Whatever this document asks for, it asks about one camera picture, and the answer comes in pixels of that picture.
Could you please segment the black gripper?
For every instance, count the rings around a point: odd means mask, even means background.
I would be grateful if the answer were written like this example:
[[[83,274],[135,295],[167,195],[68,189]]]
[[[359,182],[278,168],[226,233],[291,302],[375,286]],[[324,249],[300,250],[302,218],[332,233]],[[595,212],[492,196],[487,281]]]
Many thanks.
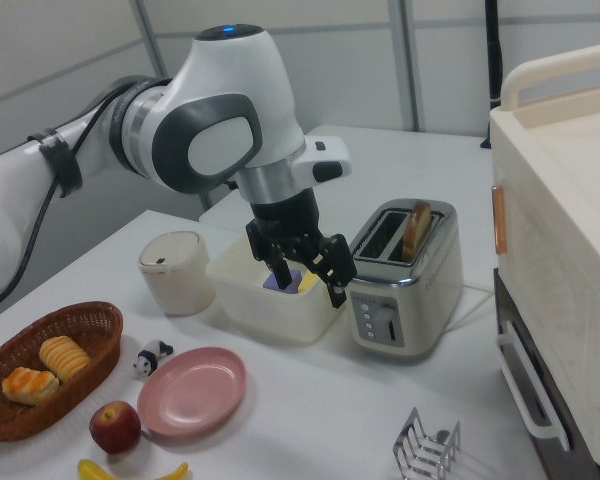
[[[346,286],[357,274],[346,238],[323,236],[319,209],[312,188],[280,202],[252,204],[254,219],[246,225],[252,255],[274,275],[280,290],[292,276],[284,254],[305,254],[305,266],[326,285],[333,308],[346,301]]]

